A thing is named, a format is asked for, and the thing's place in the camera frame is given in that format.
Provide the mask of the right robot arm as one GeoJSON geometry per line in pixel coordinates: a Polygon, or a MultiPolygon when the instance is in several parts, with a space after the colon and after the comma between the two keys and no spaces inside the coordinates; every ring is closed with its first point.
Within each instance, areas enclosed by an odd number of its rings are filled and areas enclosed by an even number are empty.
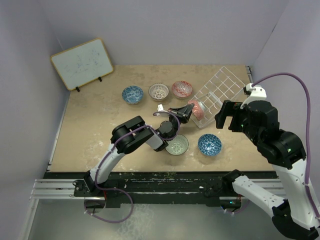
{"type": "Polygon", "coordinates": [[[231,117],[228,129],[244,133],[257,151],[272,165],[282,183],[286,197],[277,196],[235,169],[222,178],[222,190],[228,196],[239,194],[266,212],[276,229],[293,240],[315,240],[319,237],[320,218],[311,204],[306,187],[307,154],[301,139],[280,129],[278,110],[265,100],[241,106],[240,102],[225,100],[214,117],[216,127],[223,128],[231,117]]]}

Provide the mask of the black floral bowl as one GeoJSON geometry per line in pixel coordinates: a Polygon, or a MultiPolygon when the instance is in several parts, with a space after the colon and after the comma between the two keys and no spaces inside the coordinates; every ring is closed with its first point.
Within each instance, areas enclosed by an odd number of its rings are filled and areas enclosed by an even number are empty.
{"type": "Polygon", "coordinates": [[[194,104],[192,108],[192,113],[196,117],[198,121],[202,120],[205,117],[205,112],[207,110],[207,107],[205,104],[200,100],[189,100],[187,102],[189,105],[194,104]]]}

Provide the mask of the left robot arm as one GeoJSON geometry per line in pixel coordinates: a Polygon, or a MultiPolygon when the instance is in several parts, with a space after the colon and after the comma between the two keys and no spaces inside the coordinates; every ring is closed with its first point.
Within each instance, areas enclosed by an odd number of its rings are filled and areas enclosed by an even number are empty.
{"type": "Polygon", "coordinates": [[[84,175],[85,190],[91,196],[98,196],[103,191],[103,184],[118,162],[126,155],[147,144],[154,151],[160,152],[179,134],[182,124],[189,122],[194,104],[180,108],[169,108],[154,112],[153,115],[168,115],[157,129],[146,124],[141,116],[136,116],[115,127],[111,133],[110,145],[98,164],[84,175]]]}

